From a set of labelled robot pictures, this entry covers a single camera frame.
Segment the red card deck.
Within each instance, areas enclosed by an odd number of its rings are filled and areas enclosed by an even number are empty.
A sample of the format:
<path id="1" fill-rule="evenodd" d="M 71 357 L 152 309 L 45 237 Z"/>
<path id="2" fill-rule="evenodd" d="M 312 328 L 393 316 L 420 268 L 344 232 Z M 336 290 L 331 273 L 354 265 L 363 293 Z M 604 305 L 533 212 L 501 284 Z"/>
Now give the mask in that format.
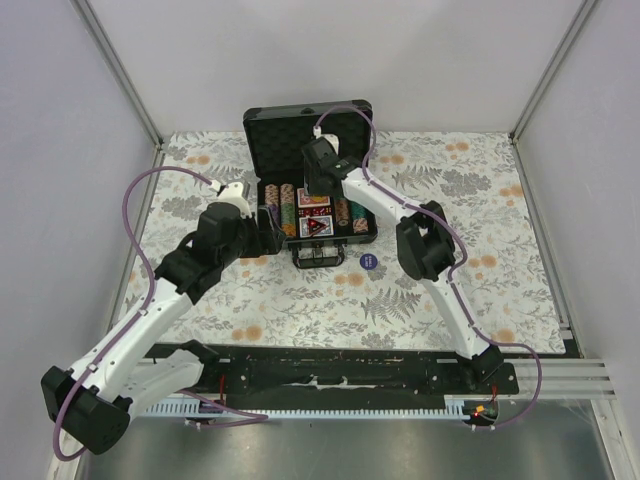
<path id="1" fill-rule="evenodd" d="M 298 206 L 302 209 L 328 207 L 331 205 L 331 198 L 326 195 L 309 195 L 304 188 L 296 190 Z"/>

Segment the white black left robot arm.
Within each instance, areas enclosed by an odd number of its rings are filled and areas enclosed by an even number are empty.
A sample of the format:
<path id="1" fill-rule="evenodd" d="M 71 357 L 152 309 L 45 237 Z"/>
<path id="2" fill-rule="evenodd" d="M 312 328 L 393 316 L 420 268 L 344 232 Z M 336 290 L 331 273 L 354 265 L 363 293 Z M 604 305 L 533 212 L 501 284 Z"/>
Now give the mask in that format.
<path id="1" fill-rule="evenodd" d="M 195 231 L 164 256 L 150 277 L 150 290 L 119 323 L 70 368 L 50 367 L 41 388 L 54 432 L 66 432 L 82 451 L 111 449 L 131 421 L 167 395 L 193 386 L 212 391 L 220 368 L 214 352 L 197 341 L 142 374 L 133 369 L 159 337 L 240 258 L 274 255 L 285 234 L 268 207 L 245 216 L 229 202 L 201 213 Z"/>

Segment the blue small blind button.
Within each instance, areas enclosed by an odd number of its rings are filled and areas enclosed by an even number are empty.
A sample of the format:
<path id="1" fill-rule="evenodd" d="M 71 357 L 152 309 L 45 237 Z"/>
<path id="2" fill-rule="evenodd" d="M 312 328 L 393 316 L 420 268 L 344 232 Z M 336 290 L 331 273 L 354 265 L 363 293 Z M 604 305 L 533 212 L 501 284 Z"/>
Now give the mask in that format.
<path id="1" fill-rule="evenodd" d="M 374 254 L 365 253 L 360 257 L 359 263 L 364 270 L 371 271 L 377 268 L 379 261 Z"/>

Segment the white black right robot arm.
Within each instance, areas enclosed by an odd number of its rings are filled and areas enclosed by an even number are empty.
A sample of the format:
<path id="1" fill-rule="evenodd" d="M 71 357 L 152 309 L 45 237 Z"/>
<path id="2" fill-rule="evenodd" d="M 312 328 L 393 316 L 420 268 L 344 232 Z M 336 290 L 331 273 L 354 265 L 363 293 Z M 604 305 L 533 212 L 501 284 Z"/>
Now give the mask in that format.
<path id="1" fill-rule="evenodd" d="M 467 392 L 483 392 L 504 362 L 499 348 L 477 332 L 475 315 L 462 288 L 453 279 L 461 266 L 457 250 L 466 250 L 440 204 L 418 205 L 375 178 L 353 157 L 341 159 L 324 137 L 302 148 L 304 185 L 311 195 L 344 197 L 379 218 L 395 223 L 396 251 L 402 270 L 424 281 L 443 318 L 456 354 L 458 381 Z"/>

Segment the blue card deck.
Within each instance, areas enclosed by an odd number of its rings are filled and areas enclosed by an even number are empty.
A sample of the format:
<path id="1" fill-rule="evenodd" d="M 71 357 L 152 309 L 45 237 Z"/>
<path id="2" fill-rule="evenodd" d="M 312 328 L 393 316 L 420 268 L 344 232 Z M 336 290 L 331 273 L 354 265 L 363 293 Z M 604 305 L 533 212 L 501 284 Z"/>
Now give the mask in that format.
<path id="1" fill-rule="evenodd" d="M 301 238 L 328 237 L 334 235 L 333 219 L 330 215 L 301 217 L 299 236 Z"/>

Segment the red triangular all-in button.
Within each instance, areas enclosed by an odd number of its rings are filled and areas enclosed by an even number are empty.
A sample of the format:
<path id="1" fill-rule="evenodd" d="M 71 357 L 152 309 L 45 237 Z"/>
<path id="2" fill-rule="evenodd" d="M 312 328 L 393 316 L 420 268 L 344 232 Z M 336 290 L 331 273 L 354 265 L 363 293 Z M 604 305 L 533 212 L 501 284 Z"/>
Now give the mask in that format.
<path id="1" fill-rule="evenodd" d="M 322 232 L 327 227 L 327 225 L 324 222 L 316 220 L 312 217 L 308 217 L 306 221 L 307 221 L 306 223 L 307 233 L 309 236 L 314 236 L 319 232 Z"/>

